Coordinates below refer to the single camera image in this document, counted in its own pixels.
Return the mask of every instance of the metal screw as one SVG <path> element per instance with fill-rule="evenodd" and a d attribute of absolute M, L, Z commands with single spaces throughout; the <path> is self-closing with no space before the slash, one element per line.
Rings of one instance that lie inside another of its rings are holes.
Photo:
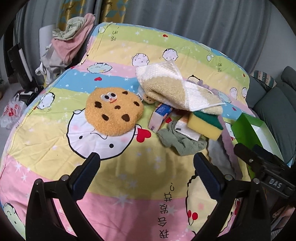
<path fill-rule="evenodd" d="M 62 177 L 61 177 L 61 180 L 62 181 L 67 181 L 69 179 L 69 176 L 68 175 L 63 175 Z"/>
<path fill-rule="evenodd" d="M 35 184 L 38 185 L 38 184 L 40 184 L 40 183 L 41 183 L 41 179 L 38 178 L 38 179 L 35 181 Z"/>
<path fill-rule="evenodd" d="M 226 174 L 224 176 L 224 178 L 227 180 L 227 181 L 231 181 L 233 179 L 233 176 L 231 176 L 230 174 Z"/>
<path fill-rule="evenodd" d="M 256 184 L 259 184 L 260 183 L 260 180 L 258 178 L 254 178 L 253 179 L 253 182 L 256 183 Z"/>

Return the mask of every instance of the bed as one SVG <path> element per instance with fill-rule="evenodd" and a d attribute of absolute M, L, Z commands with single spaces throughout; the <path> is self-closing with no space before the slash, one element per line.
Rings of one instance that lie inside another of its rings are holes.
<path fill-rule="evenodd" d="M 33 182 L 70 174 L 97 146 L 101 167 L 78 205 L 105 240 L 191 240 L 198 232 L 216 202 L 194 174 L 193 155 L 181 157 L 164 148 L 148 129 L 155 105 L 144 103 L 142 117 L 122 136 L 92 135 L 93 127 L 85 125 L 85 103 L 95 88 L 121 87 L 137 93 L 135 69 L 167 58 L 184 81 L 203 80 L 205 87 L 219 92 L 227 125 L 242 112 L 253 115 L 245 102 L 249 76 L 223 53 L 153 28 L 98 25 L 81 62 L 34 100 L 4 148 L 1 206 L 12 214 L 8 218 L 23 237 Z M 178 118 L 178 112 L 171 116 Z M 202 152 L 208 156 L 207 149 Z M 240 167 L 243 180 L 249 180 L 246 166 L 240 162 Z M 74 234 L 60 204 L 55 204 L 66 230 Z M 221 234 L 228 232 L 238 208 L 236 200 Z"/>

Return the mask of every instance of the chocolate chip cookie pillow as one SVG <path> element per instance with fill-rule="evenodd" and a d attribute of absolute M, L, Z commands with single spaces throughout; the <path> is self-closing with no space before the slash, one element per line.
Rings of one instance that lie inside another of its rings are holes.
<path fill-rule="evenodd" d="M 104 135 L 119 136 L 131 130 L 144 106 L 132 92 L 122 88 L 96 88 L 86 101 L 85 117 Z"/>

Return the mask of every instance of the gold curtain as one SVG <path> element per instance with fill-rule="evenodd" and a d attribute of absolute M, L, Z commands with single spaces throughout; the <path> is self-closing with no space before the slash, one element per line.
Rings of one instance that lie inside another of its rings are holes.
<path fill-rule="evenodd" d="M 103 0 L 99 22 L 123 23 L 128 0 Z"/>
<path fill-rule="evenodd" d="M 57 27 L 65 31 L 67 21 L 70 18 L 82 16 L 84 17 L 84 7 L 87 0 L 64 0 L 61 6 L 59 22 Z"/>

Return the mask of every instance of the green cloth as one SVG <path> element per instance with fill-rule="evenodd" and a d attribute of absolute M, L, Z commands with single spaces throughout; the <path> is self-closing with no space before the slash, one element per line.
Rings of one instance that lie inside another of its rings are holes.
<path fill-rule="evenodd" d="M 198 111 L 194 111 L 193 114 L 196 117 L 198 117 L 198 118 L 204 120 L 205 122 L 209 123 L 210 125 L 215 126 L 218 129 L 220 129 L 220 130 L 223 130 L 223 127 L 220 124 L 217 115 L 206 114 L 206 113 L 203 113 L 203 112 L 201 112 L 199 110 Z"/>
<path fill-rule="evenodd" d="M 62 41 L 68 41 L 74 38 L 77 32 L 85 24 L 86 19 L 84 17 L 74 17 L 68 20 L 66 30 L 62 31 L 56 28 L 52 31 L 52 37 Z"/>
<path fill-rule="evenodd" d="M 193 155 L 206 148 L 207 142 L 200 138 L 194 141 L 174 130 L 177 121 L 171 121 L 167 129 L 160 129 L 156 134 L 165 147 L 174 146 L 180 156 Z"/>

